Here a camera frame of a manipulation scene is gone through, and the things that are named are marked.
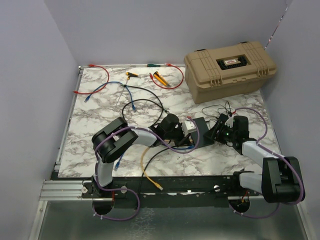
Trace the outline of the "black network switch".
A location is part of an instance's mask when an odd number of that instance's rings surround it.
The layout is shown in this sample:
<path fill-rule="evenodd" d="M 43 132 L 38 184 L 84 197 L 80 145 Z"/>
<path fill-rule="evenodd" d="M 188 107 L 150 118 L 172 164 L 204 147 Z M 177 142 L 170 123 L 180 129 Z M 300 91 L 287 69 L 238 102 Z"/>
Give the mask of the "black network switch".
<path fill-rule="evenodd" d="M 203 117 L 193 118 L 192 120 L 196 123 L 199 130 L 199 143 L 196 148 L 199 149 L 213 145 L 214 141 L 204 136 L 204 134 L 209 131 L 206 120 Z"/>

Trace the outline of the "black power adapter with cable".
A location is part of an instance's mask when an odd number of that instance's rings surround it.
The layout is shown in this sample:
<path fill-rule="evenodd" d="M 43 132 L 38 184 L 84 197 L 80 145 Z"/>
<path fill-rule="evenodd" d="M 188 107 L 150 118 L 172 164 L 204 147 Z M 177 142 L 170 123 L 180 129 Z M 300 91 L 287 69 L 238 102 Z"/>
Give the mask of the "black power adapter with cable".
<path fill-rule="evenodd" d="M 203 106 L 200 107 L 200 112 L 207 121 L 215 121 L 221 114 L 225 114 L 230 117 L 234 110 L 235 107 L 229 101 L 204 103 Z"/>

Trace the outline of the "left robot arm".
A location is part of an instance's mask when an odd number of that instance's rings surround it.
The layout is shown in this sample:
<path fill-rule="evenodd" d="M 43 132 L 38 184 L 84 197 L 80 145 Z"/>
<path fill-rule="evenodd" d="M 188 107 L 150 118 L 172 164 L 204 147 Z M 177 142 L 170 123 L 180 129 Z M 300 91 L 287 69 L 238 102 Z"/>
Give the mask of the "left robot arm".
<path fill-rule="evenodd" d="M 97 157 L 93 191 L 101 198 L 110 193 L 114 161 L 132 145 L 153 148 L 165 141 L 173 142 L 176 147 L 192 145 L 188 134 L 183 132 L 179 118 L 172 113 L 147 130 L 129 127 L 123 117 L 118 117 L 93 135 L 91 141 Z"/>

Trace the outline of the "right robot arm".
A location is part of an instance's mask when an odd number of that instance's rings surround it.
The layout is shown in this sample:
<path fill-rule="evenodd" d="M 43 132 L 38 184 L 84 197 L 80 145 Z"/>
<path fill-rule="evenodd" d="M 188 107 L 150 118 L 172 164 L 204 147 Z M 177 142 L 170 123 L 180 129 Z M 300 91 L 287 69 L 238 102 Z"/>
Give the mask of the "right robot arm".
<path fill-rule="evenodd" d="M 305 188 L 298 159 L 283 156 L 257 143 L 250 137 L 246 116 L 229 117 L 222 113 L 204 137 L 224 145 L 231 143 L 236 152 L 262 168 L 261 174 L 246 170 L 237 172 L 238 178 L 229 184 L 234 195 L 240 196 L 250 189 L 263 195 L 268 203 L 296 204 L 304 200 Z"/>

